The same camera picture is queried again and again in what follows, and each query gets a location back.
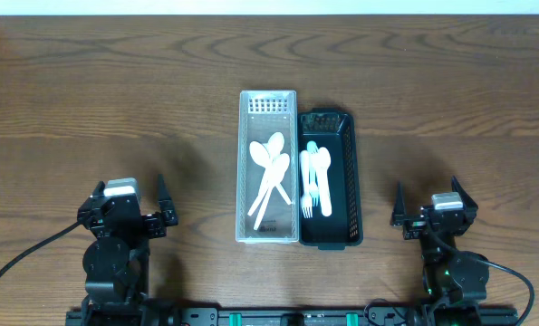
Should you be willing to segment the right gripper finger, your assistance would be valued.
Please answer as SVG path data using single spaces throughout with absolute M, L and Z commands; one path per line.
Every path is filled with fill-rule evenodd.
M 457 192 L 463 203 L 463 207 L 467 212 L 476 213 L 478 210 L 478 205 L 474 199 L 466 192 L 464 188 L 460 185 L 459 181 L 455 176 L 451 178 L 451 188 L 454 192 Z
M 407 211 L 404 200 L 403 186 L 399 182 L 397 186 L 397 193 L 395 197 L 395 203 L 391 213 L 390 223 L 392 226 L 403 225 L 407 219 Z

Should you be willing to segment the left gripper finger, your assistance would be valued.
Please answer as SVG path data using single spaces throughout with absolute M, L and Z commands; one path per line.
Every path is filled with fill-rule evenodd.
M 77 213 L 78 220 L 90 220 L 93 219 L 102 219 L 103 213 L 101 207 L 105 202 L 104 195 L 105 183 L 100 181 L 96 188 L 92 191 L 90 196 L 84 201 L 80 206 Z
M 178 215 L 162 174 L 158 175 L 158 204 L 166 226 L 178 224 Z

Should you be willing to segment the white plastic fork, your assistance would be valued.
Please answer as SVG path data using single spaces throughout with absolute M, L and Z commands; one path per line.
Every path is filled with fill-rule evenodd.
M 316 171 L 313 166 L 314 155 L 318 152 L 318 147 L 315 141 L 308 141 L 306 149 L 309 153 L 310 167 L 309 167 L 309 192 L 313 201 L 313 206 L 319 204 L 319 189 L 316 181 Z
M 329 189 L 328 170 L 323 173 L 322 171 L 316 169 L 316 176 L 319 188 L 322 215 L 330 216 L 332 214 L 332 203 Z
M 307 150 L 302 150 L 299 155 L 300 169 L 303 182 L 301 195 L 302 213 L 305 219 L 313 217 L 313 198 L 310 193 L 310 161 Z

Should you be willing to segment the white plastic spoon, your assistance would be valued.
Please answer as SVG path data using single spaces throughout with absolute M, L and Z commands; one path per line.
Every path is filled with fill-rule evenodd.
M 273 189 L 281 183 L 281 181 L 284 178 L 284 174 L 286 170 L 290 166 L 290 157 L 288 154 L 283 153 L 279 155 L 273 162 L 273 165 L 271 166 L 271 174 L 268 178 L 267 183 L 267 190 L 263 197 L 263 202 L 261 204 L 261 207 L 257 213 L 257 217 L 254 224 L 254 230 L 257 231 L 263 217 L 265 215 L 265 210 L 269 202 L 269 198 L 271 196 L 271 193 L 273 192 Z
M 253 161 L 266 169 L 269 169 L 272 164 L 273 160 L 270 158 L 269 151 L 265 148 L 265 146 L 262 143 L 259 143 L 258 141 L 252 141 L 249 145 L 249 153 Z M 292 201 L 290 197 L 287 195 L 287 193 L 284 190 L 284 187 L 281 184 L 278 184 L 276 186 L 278 192 L 284 199 L 285 203 L 287 205 L 291 205 Z
M 331 159 L 331 154 L 329 150 L 326 147 L 318 148 L 318 152 L 316 154 L 316 159 L 315 159 L 316 169 L 325 173 L 330 167 L 331 163 L 332 163 L 332 159 Z
M 276 132 L 269 138 L 269 140 L 266 143 L 262 143 L 262 144 L 269 151 L 270 158 L 272 160 L 274 160 L 281 153 L 281 151 L 282 151 L 282 149 L 284 147 L 284 135 L 281 132 Z M 267 169 L 267 171 L 265 169 L 265 171 L 264 171 L 264 174 L 262 176 L 262 180 L 260 182 L 257 197 L 255 198 L 254 203 L 251 205 L 251 207 L 249 208 L 249 210 L 247 212 L 247 214 L 249 216 L 251 216 L 254 213 L 254 211 L 260 205 L 260 203 L 261 203 L 261 201 L 262 201 L 262 199 L 264 197 L 264 194 L 265 194 L 266 189 L 267 189 L 268 178 L 270 176 L 269 169 Z

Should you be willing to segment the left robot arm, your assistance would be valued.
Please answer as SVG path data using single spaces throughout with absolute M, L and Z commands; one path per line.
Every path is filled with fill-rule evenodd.
M 99 182 L 77 212 L 95 241 L 82 258 L 86 272 L 81 324 L 115 321 L 141 324 L 148 297 L 149 241 L 178 224 L 164 177 L 157 178 L 159 210 L 142 214 L 138 181 L 133 177 Z

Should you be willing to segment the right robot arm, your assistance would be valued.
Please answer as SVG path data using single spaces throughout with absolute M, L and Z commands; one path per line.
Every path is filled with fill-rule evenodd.
M 477 203 L 454 177 L 449 192 L 435 194 L 431 199 L 431 204 L 410 214 L 403 186 L 398 185 L 390 224 L 402 228 L 404 239 L 419 241 L 422 280 L 429 301 L 422 304 L 417 315 L 428 324 L 436 324 L 437 310 L 474 310 L 486 298 L 489 271 L 480 263 L 483 255 L 456 248 L 455 238 L 474 223 Z

